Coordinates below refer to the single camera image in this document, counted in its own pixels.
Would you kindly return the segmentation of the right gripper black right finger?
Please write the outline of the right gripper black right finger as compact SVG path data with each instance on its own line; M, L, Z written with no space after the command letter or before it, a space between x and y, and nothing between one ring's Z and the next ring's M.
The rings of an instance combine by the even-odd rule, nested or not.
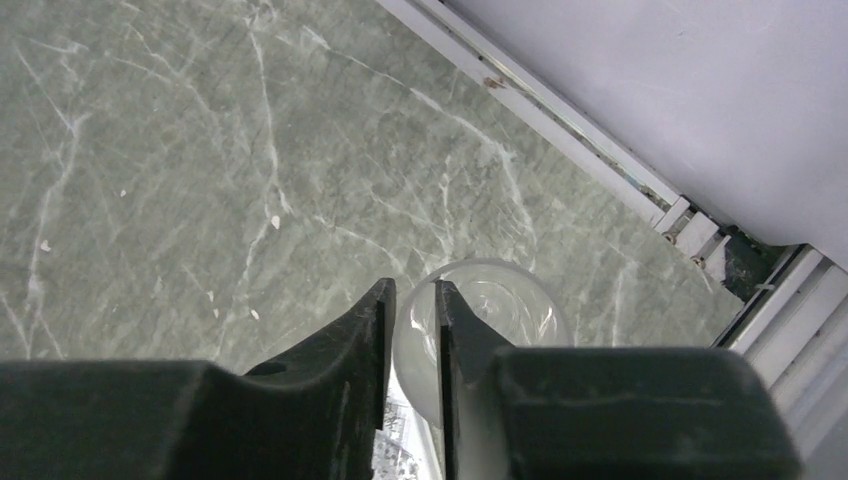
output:
M724 348L518 347L435 284L449 479L798 479L760 377Z

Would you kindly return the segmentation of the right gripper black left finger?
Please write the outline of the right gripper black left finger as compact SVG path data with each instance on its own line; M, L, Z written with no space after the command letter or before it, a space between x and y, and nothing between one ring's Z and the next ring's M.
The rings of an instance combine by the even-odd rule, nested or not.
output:
M5 479L369 479L396 286L234 374L199 360L1 366Z

